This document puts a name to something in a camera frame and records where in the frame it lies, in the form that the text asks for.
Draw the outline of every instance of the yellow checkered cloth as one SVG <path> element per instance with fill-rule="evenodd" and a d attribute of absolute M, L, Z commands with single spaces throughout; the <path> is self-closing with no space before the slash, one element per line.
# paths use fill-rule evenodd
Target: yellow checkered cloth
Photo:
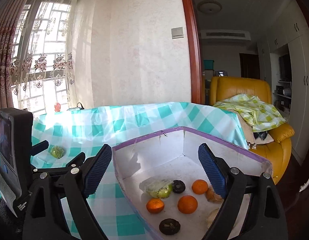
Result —
<path fill-rule="evenodd" d="M 257 96 L 239 94 L 217 102 L 214 107 L 237 111 L 253 127 L 253 132 L 268 131 L 286 122 L 273 105 L 262 102 Z"/>

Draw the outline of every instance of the plastic tablecloth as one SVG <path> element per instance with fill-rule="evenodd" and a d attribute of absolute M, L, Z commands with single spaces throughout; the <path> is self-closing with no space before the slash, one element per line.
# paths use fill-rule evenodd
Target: plastic tablecloth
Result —
<path fill-rule="evenodd" d="M 31 163 L 37 168 L 62 167 L 80 152 L 84 152 L 86 158 L 95 156 L 104 143 L 113 147 L 145 134 L 178 126 L 194 128 L 248 149 L 238 117 L 212 106 L 183 102 L 102 106 L 35 118 L 32 144 L 47 140 L 49 148 L 32 157 Z M 65 150 L 60 159 L 49 153 L 55 145 Z M 71 234 L 80 238 L 66 198 L 61 201 Z M 87 201 L 109 240 L 152 239 L 125 199 L 116 181 L 112 162 L 96 193 L 90 195 Z"/>

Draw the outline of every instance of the ceiling light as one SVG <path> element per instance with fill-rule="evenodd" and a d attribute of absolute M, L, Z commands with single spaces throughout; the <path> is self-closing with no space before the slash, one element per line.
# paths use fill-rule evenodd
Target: ceiling light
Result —
<path fill-rule="evenodd" d="M 214 0 L 205 0 L 198 3 L 197 9 L 205 14 L 215 14 L 221 11 L 222 5 Z"/>

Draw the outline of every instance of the light switch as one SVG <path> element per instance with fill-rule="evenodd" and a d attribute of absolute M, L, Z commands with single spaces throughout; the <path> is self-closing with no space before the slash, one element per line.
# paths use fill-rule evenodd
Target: light switch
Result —
<path fill-rule="evenodd" d="M 171 29 L 171 35 L 173 39 L 183 38 L 183 27 Z"/>

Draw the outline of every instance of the screw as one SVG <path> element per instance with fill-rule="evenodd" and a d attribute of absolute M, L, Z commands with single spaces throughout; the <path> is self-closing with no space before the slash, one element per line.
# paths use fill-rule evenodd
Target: screw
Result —
<path fill-rule="evenodd" d="M 77 174 L 79 172 L 79 168 L 73 168 L 70 171 L 72 174 Z"/>
<path fill-rule="evenodd" d="M 230 171 L 231 171 L 232 174 L 239 174 L 238 168 L 233 167 L 233 168 L 230 169 Z"/>
<path fill-rule="evenodd" d="M 264 172 L 264 173 L 263 173 L 263 176 L 264 176 L 266 179 L 270 179 L 270 178 L 271 178 L 271 176 L 270 176 L 270 174 L 269 174 L 268 172 Z"/>
<path fill-rule="evenodd" d="M 43 173 L 40 174 L 41 179 L 44 179 L 47 176 L 48 176 L 48 173 L 46 173 L 46 172 L 43 172 Z"/>

